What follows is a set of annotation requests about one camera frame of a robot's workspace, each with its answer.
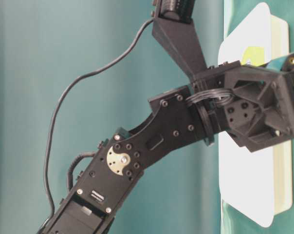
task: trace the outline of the teal curtain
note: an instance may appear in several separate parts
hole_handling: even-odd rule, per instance
[[[120,55],[151,10],[150,0],[0,0],[0,234],[35,233],[45,220],[43,157],[56,101],[75,77]],[[198,0],[194,22],[207,63],[216,64],[222,0]],[[56,121],[49,168],[56,207],[78,153],[119,126],[137,126],[150,113],[148,98],[187,82],[149,27],[121,63],[78,84]],[[146,170],[111,233],[219,234],[219,197],[217,147],[196,143]]]

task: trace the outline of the robotic arm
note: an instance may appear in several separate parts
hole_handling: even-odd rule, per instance
[[[251,152],[294,138],[294,54],[262,67],[206,67],[191,14],[194,0],[156,0],[153,36],[190,83],[149,100],[152,113],[120,128],[98,152],[43,234],[106,234],[145,168],[169,152],[227,131]]]

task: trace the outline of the yellow object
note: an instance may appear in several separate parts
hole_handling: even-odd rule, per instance
[[[253,66],[265,64],[265,49],[259,46],[249,46],[243,53],[241,63]]]

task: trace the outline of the bolt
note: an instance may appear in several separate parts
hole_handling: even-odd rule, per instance
[[[177,137],[177,136],[179,136],[179,135],[180,135],[179,131],[175,130],[175,131],[173,132],[173,136]]]
[[[107,207],[107,208],[106,208],[106,213],[108,213],[108,214],[111,213],[111,208],[110,208],[110,207]]]
[[[233,107],[230,107],[230,108],[227,109],[227,111],[228,111],[228,113],[231,114],[231,113],[233,113],[235,111],[235,109]]]
[[[275,130],[275,135],[276,135],[277,137],[279,137],[279,136],[280,136],[280,131],[279,131],[279,130]]]
[[[162,105],[163,107],[167,107],[167,106],[168,106],[168,102],[165,101],[165,100],[162,100],[162,101],[161,101],[161,105]]]
[[[294,65],[294,57],[291,57],[291,58],[289,59],[289,61],[290,61],[290,64]]]
[[[134,156],[135,156],[135,157],[139,157],[140,155],[141,155],[141,154],[140,154],[139,152],[135,152],[135,153],[134,153]]]
[[[98,149],[102,148],[102,147],[103,147],[103,144],[104,144],[104,142],[103,142],[103,141],[100,141],[100,142],[98,143],[98,145],[97,145],[97,148],[98,148]]]
[[[115,148],[116,150],[120,150],[120,149],[121,149],[121,145],[120,145],[120,144],[115,144],[115,145],[114,145],[114,148]]]
[[[127,174],[127,176],[131,176],[132,172],[130,170],[127,170],[126,174]]]
[[[242,109],[246,109],[248,108],[249,104],[247,102],[244,102],[243,104],[241,104],[241,108]]]
[[[122,163],[124,163],[124,164],[125,164],[127,161],[128,161],[128,160],[127,160],[127,158],[126,158],[126,157],[122,157],[122,158],[121,158],[121,162],[122,162]]]
[[[126,145],[126,149],[127,149],[127,150],[131,150],[131,149],[132,149],[132,145],[131,145],[131,144],[127,144],[127,145]]]
[[[139,167],[140,167],[139,163],[138,163],[138,162],[135,162],[135,163],[134,163],[134,168],[135,168],[135,169],[138,169]]]
[[[116,135],[114,135],[114,137],[113,137],[115,140],[120,140],[120,135],[119,134],[116,134]]]
[[[184,98],[182,95],[177,95],[176,99],[177,99],[177,101],[182,101]]]
[[[191,125],[191,124],[188,125],[188,130],[191,131],[191,132],[194,131],[195,130],[194,125]]]
[[[89,175],[90,175],[90,177],[95,177],[95,171],[90,171],[90,173],[89,173]]]
[[[273,83],[272,83],[272,88],[275,89],[276,87],[277,87],[276,83],[273,82]]]
[[[78,189],[77,190],[77,194],[79,194],[79,195],[83,194],[83,190],[82,189]]]

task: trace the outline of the wire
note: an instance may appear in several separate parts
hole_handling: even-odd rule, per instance
[[[222,107],[229,104],[234,99],[234,93],[231,89],[209,89],[198,92],[186,99],[187,105],[198,103],[202,100],[213,99],[217,107]]]
[[[54,205],[54,201],[52,198],[52,194],[51,194],[51,190],[50,190],[50,185],[49,185],[49,180],[48,180],[48,167],[49,167],[49,159],[50,159],[50,152],[51,152],[51,145],[52,145],[52,138],[53,138],[53,131],[54,131],[54,126],[55,126],[55,121],[56,121],[56,116],[57,113],[59,111],[59,108],[61,106],[61,104],[63,103],[66,95],[69,93],[69,91],[81,80],[88,78],[88,77],[92,77],[95,76],[109,68],[111,68],[113,65],[117,64],[119,61],[121,61],[125,56],[127,56],[132,49],[135,47],[138,39],[140,38],[140,36],[142,35],[143,31],[147,28],[148,25],[150,25],[153,22],[153,18],[147,20],[145,23],[143,23],[143,25],[141,26],[141,28],[138,30],[132,44],[129,46],[129,48],[119,57],[117,57],[115,60],[113,60],[112,62],[108,63],[106,66],[84,74],[82,76],[79,76],[78,78],[76,78],[66,89],[65,91],[62,93],[62,95],[60,96],[58,103],[54,109],[53,115],[52,115],[52,119],[51,119],[51,123],[50,123],[50,129],[49,129],[49,133],[48,133],[48,140],[47,140],[47,145],[46,145],[46,152],[45,152],[45,160],[44,160],[44,173],[43,173],[43,180],[44,180],[44,188],[45,188],[45,193],[46,196],[48,197],[48,201],[50,203],[50,207],[51,207],[51,212],[50,215],[48,216],[48,218],[45,220],[45,222],[41,225],[39,231],[37,232],[37,234],[41,233],[41,231],[45,228],[46,224],[52,219],[52,217],[54,216],[55,213],[55,205]]]
[[[81,153],[79,154],[71,163],[68,172],[67,172],[67,191],[70,192],[70,190],[73,188],[74,186],[74,169],[75,167],[79,164],[79,162],[85,158],[88,157],[94,157],[96,155],[96,152],[86,152],[86,153]]]

